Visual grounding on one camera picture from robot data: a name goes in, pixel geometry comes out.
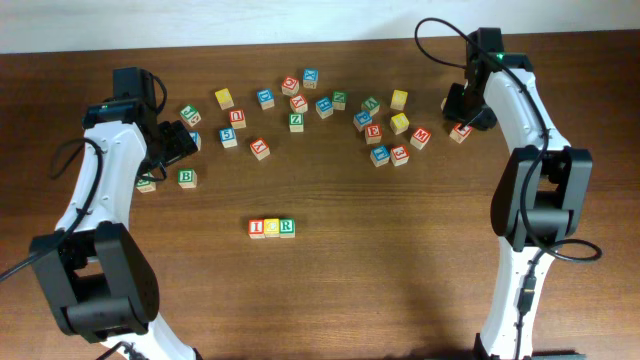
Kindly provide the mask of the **red A block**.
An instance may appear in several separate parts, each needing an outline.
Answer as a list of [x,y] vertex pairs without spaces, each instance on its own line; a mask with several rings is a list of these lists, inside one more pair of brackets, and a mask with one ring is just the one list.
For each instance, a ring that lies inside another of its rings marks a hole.
[[473,128],[471,126],[458,123],[453,127],[453,129],[449,133],[449,137],[452,140],[454,140],[456,143],[461,144],[468,138],[472,130]]

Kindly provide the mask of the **red I block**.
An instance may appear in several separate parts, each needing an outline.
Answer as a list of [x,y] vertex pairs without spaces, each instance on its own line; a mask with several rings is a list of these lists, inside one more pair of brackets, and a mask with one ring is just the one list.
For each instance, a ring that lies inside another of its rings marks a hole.
[[264,220],[250,219],[248,223],[248,234],[251,239],[260,239],[265,237]]

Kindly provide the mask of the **yellow C block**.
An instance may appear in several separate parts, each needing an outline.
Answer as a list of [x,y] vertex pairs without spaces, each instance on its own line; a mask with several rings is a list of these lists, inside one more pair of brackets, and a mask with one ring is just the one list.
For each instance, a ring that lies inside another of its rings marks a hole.
[[278,218],[264,220],[264,235],[266,238],[280,237],[280,220]]

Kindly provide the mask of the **green R block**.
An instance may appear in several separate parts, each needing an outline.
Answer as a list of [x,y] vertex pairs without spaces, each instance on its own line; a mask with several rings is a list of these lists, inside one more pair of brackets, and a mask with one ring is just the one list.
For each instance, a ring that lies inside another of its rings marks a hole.
[[283,218],[279,220],[279,236],[281,238],[294,238],[296,235],[296,223],[292,218]]

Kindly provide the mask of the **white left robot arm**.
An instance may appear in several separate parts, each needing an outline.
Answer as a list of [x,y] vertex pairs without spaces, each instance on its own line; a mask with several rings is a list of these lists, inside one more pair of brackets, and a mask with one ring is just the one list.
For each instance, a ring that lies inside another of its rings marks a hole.
[[198,150],[181,121],[158,121],[162,85],[142,68],[114,70],[112,96],[82,119],[76,143],[84,156],[70,203],[29,255],[65,335],[129,359],[197,359],[160,315],[156,275],[129,232],[136,183]]

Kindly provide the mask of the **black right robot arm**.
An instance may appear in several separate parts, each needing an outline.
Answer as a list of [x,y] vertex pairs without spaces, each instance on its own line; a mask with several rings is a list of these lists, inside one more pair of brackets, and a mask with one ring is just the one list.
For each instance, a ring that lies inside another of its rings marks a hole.
[[477,359],[529,359],[543,283],[564,245],[575,245],[592,156],[554,126],[528,57],[508,53],[498,28],[465,37],[465,83],[451,86],[442,112],[460,127],[500,127],[509,159],[490,206],[500,248],[489,315]]

